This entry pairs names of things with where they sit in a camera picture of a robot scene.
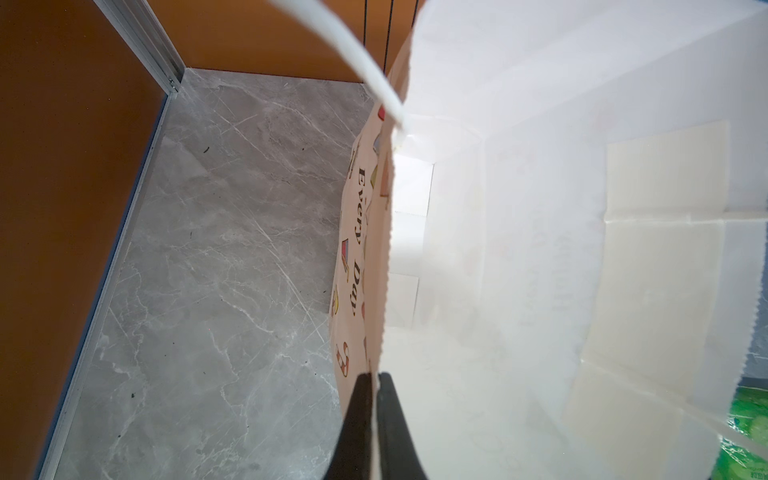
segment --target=black string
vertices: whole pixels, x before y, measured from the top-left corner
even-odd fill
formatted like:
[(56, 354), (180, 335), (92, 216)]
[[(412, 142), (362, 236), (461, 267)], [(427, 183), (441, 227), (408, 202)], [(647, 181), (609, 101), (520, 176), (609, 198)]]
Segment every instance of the black string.
[(395, 7), (395, 0), (389, 3), (389, 24), (386, 26), (386, 47), (384, 48), (384, 75), (386, 75), (386, 56), (389, 53), (389, 30), (392, 28), (392, 9)]
[(411, 28), (413, 28), (413, 24), (416, 23), (416, 12), (419, 11), (419, 0), (416, 0), (416, 6), (413, 7), (413, 22), (411, 22)]
[(368, 27), (368, 0), (365, 10), (362, 11), (362, 46), (366, 46), (366, 27)]

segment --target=gray marble floor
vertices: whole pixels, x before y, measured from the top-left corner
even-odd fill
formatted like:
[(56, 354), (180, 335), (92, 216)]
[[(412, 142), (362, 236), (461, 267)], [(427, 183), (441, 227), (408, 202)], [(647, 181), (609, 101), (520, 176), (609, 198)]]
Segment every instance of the gray marble floor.
[(187, 70), (56, 480), (319, 478), (358, 84)]
[[(766, 245), (768, 246), (768, 235), (766, 235)], [(763, 290), (757, 305), (755, 331), (752, 335), (750, 352), (746, 356), (743, 376), (768, 379), (768, 255), (763, 268)]]

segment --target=paper bag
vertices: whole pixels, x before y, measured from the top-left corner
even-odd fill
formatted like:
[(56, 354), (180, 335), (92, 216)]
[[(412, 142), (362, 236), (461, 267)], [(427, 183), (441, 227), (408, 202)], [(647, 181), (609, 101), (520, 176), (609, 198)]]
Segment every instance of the paper bag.
[(431, 478), (702, 479), (721, 436), (768, 457), (725, 423), (765, 253), (766, 5), (429, 0), (398, 62), (406, 121), (377, 105), (343, 198), (343, 411), (389, 371)]
[[(389, 74), (401, 97), (408, 50), (406, 41)], [(379, 368), (392, 223), (392, 128), (392, 119), (376, 102), (355, 140), (342, 193), (329, 322), (342, 414), (357, 376)]]

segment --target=orange wall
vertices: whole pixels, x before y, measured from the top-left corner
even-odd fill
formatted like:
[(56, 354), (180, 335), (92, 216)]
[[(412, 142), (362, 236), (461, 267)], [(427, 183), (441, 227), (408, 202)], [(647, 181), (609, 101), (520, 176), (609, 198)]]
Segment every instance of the orange wall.
[[(149, 0), (187, 67), (359, 81), (314, 34), (267, 0)], [(366, 0), (326, 0), (363, 40)], [(410, 32), (416, 0), (368, 0), (366, 47), (387, 71)]]
[(31, 478), (164, 93), (91, 0), (0, 5), (0, 478)]

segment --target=green packaging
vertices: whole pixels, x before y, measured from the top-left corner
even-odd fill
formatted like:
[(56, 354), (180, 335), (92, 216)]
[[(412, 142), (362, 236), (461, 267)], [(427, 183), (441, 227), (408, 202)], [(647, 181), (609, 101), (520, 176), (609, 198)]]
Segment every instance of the green packaging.
[[(740, 386), (728, 415), (731, 428), (768, 446), (768, 390)], [(712, 480), (768, 480), (768, 462), (726, 439), (712, 471)]]

